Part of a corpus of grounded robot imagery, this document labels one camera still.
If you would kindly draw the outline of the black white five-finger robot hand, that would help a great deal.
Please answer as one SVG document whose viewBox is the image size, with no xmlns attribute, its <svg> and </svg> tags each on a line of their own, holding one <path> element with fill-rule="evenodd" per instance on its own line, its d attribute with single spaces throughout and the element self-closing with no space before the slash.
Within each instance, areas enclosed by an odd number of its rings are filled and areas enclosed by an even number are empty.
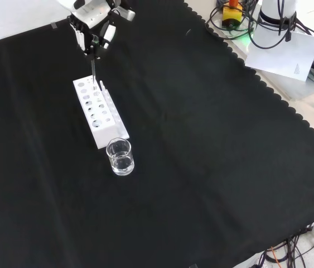
<svg viewBox="0 0 314 268">
<path fill-rule="evenodd" d="M 70 12 L 67 20 L 85 56 L 99 59 L 106 52 L 116 32 L 115 20 L 132 21 L 136 15 L 127 1 L 58 0 Z"/>
</svg>

